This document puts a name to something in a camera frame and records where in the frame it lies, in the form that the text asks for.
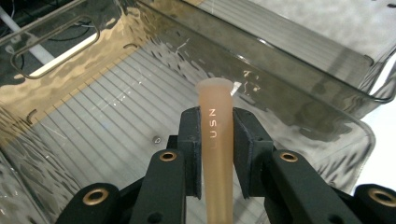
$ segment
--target brass insert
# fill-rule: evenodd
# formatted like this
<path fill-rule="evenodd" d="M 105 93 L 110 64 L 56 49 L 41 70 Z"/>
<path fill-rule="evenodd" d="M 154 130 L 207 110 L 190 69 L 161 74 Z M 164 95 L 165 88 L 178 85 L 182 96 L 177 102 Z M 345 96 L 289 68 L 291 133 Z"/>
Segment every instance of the brass insert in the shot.
<path fill-rule="evenodd" d="M 284 161 L 289 162 L 295 162 L 298 160 L 298 158 L 294 154 L 291 154 L 289 152 L 283 152 L 282 154 L 280 154 L 280 158 Z"/>
<path fill-rule="evenodd" d="M 377 203 L 388 207 L 396 207 L 396 198 L 381 189 L 369 189 L 369 196 Z"/>
<path fill-rule="evenodd" d="M 108 196 L 108 191 L 106 189 L 93 189 L 88 192 L 82 201 L 87 205 L 97 205 L 104 201 Z"/>
<path fill-rule="evenodd" d="M 163 154 L 161 154 L 160 159 L 162 161 L 174 161 L 175 158 L 177 157 L 177 154 L 175 152 L 164 152 Z"/>

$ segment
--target test tube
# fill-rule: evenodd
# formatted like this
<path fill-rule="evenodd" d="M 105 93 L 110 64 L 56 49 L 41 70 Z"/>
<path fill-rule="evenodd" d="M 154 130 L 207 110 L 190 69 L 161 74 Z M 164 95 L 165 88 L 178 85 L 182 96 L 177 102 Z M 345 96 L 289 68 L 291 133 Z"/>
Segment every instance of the test tube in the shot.
<path fill-rule="evenodd" d="M 196 86 L 201 108 L 207 223 L 233 223 L 233 83 L 209 78 Z"/>

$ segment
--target orange tube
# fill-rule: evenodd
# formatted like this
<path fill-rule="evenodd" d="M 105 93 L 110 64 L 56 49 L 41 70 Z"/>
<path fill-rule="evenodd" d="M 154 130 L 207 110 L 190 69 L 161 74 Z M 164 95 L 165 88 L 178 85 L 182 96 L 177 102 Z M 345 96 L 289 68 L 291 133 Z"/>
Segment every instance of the orange tube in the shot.
<path fill-rule="evenodd" d="M 233 83 L 199 82 L 207 223 L 233 223 Z"/>

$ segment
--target transparent plastic bin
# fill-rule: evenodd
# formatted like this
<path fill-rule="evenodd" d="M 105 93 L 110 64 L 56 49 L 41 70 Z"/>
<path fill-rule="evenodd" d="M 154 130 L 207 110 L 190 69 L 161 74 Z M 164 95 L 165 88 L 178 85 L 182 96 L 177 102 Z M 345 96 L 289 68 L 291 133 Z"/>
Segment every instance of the transparent plastic bin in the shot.
<path fill-rule="evenodd" d="M 89 18 L 97 37 L 40 75 L 16 58 Z M 375 138 L 356 118 L 393 98 L 394 78 L 369 95 L 190 4 L 74 1 L 0 42 L 2 223 L 53 223 L 96 182 L 122 189 L 177 134 L 197 105 L 194 85 L 225 77 L 234 106 L 256 115 L 277 148 L 302 153 L 330 185 L 350 191 Z M 244 201 L 234 177 L 234 220 L 254 223 L 262 199 Z M 205 222 L 189 198 L 187 221 Z"/>

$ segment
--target ribbed surface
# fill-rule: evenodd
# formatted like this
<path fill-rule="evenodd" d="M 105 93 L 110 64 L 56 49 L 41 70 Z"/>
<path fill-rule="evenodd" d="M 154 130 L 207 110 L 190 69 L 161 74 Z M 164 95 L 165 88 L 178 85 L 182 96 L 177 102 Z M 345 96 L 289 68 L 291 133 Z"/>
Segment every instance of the ribbed surface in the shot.
<path fill-rule="evenodd" d="M 369 61 L 351 49 L 249 1 L 206 0 L 199 8 L 358 88 Z"/>
<path fill-rule="evenodd" d="M 35 128 L 82 186 L 109 182 L 122 189 L 146 173 L 151 155 L 177 134 L 181 112 L 196 103 L 192 84 L 139 50 Z M 243 200 L 233 180 L 235 223 L 255 223 L 262 200 Z M 205 201 L 190 198 L 187 206 L 188 223 L 205 223 Z"/>

